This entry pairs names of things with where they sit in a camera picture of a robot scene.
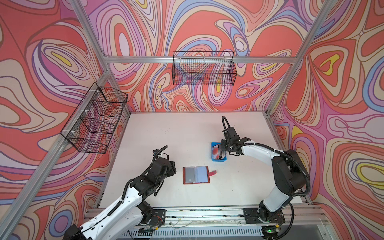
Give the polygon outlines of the dark grey credit card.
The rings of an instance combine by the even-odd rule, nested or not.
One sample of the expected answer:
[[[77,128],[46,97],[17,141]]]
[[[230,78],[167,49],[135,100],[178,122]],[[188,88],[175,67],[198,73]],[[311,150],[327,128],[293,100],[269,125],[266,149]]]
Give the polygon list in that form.
[[[194,184],[196,181],[195,167],[184,168],[184,183]]]

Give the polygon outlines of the red leather card holder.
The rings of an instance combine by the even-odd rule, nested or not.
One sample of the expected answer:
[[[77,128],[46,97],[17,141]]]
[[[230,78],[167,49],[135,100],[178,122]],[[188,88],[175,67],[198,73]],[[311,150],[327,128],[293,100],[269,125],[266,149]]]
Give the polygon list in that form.
[[[183,168],[183,184],[184,185],[192,185],[184,183],[184,168]],[[195,167],[196,181],[194,184],[207,184],[210,183],[210,178],[217,174],[217,171],[209,171],[208,166],[198,166]]]

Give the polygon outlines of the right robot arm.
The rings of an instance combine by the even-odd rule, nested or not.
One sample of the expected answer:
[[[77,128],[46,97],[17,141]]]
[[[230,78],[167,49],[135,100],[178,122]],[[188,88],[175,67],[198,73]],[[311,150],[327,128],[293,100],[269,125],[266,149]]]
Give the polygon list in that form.
[[[260,202],[256,212],[245,214],[247,220],[270,223],[282,213],[296,196],[306,196],[311,191],[311,178],[298,153],[282,151],[241,138],[226,117],[222,117],[224,139],[221,149],[232,156],[248,156],[272,167],[275,186]]]

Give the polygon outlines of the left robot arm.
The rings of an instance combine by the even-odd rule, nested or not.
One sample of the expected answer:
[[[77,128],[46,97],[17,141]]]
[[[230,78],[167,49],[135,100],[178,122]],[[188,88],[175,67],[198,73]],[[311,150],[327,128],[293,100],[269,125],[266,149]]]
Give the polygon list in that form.
[[[153,208],[146,202],[156,196],[168,177],[177,173],[176,163],[164,153],[168,146],[153,151],[149,167],[125,184],[122,195],[100,214],[81,226],[73,224],[64,233],[64,240],[116,240],[125,231],[148,224]]]

